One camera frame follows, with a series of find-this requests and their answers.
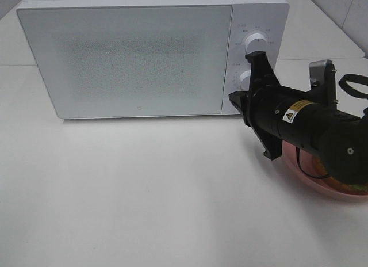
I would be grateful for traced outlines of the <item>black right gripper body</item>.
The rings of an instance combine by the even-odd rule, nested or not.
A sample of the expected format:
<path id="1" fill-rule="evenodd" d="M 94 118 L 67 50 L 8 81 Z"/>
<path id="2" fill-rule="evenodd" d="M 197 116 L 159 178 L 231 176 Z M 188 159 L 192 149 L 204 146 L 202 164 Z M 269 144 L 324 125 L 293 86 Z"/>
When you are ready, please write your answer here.
<path id="1" fill-rule="evenodd" d="M 310 104 L 301 91 L 282 86 L 272 74 L 252 75 L 248 90 L 239 93 L 239 112 L 271 160 L 282 155 L 284 140 L 298 143 L 296 130 L 282 127 L 295 124 L 299 112 Z"/>

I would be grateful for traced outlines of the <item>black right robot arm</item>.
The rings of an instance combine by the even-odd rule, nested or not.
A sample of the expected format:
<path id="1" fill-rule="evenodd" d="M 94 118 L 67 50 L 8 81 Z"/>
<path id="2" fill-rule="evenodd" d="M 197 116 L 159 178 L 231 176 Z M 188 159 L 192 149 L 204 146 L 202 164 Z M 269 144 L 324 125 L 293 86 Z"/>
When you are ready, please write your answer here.
<path id="1" fill-rule="evenodd" d="M 310 90 L 282 86 L 264 51 L 246 55 L 251 66 L 249 89 L 229 95 L 231 104 L 242 115 L 264 146 L 268 159 L 282 155 L 282 144 L 292 144 L 297 152 L 318 157 L 327 177 L 345 184 L 367 183 L 367 117 L 337 109 L 336 88 L 367 98 L 351 84 L 367 84 L 362 75 L 346 74 L 335 79 L 330 60 L 309 65 Z"/>

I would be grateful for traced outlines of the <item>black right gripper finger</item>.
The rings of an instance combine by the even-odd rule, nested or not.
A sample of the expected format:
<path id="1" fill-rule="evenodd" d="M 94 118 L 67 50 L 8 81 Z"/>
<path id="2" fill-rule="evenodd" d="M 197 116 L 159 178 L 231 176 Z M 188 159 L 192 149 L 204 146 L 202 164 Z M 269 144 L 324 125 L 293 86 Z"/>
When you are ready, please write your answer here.
<path id="1" fill-rule="evenodd" d="M 258 90 L 265 87 L 279 87 L 279 81 L 270 66 L 265 51 L 255 51 L 245 56 L 251 65 L 249 90 Z"/>
<path id="2" fill-rule="evenodd" d="M 231 104 L 237 109 L 242 117 L 247 111 L 247 91 L 235 91 L 228 95 Z"/>

